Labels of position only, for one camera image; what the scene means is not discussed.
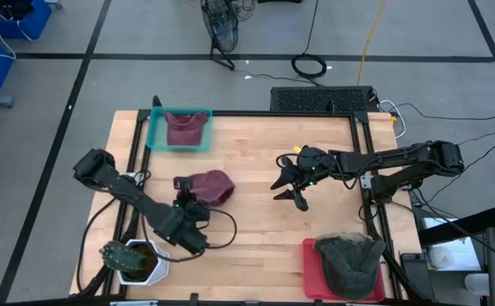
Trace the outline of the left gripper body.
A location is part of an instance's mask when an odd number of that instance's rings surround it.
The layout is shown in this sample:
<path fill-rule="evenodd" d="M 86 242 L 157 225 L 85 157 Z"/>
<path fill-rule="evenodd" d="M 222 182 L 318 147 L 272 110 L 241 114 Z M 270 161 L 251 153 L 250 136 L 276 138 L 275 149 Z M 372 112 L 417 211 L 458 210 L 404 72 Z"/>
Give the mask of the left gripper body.
<path fill-rule="evenodd" d="M 175 177 L 174 188 L 178 191 L 173 207 L 182 209 L 183 213 L 196 224 L 198 222 L 209 222 L 210 212 L 205 201 L 199 201 L 193 188 L 193 178 Z"/>

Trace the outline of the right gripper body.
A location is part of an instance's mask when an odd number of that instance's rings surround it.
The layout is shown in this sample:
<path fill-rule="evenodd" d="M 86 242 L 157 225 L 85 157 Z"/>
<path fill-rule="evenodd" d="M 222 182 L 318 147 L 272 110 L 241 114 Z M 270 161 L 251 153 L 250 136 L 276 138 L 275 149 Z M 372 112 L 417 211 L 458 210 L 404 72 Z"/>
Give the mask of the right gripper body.
<path fill-rule="evenodd" d="M 309 209 L 302 191 L 326 178 L 332 171 L 332 157 L 316 147 L 303 146 L 298 153 L 287 154 L 282 158 L 282 168 L 294 170 L 294 181 L 291 190 L 296 190 L 294 204 L 302 212 Z"/>

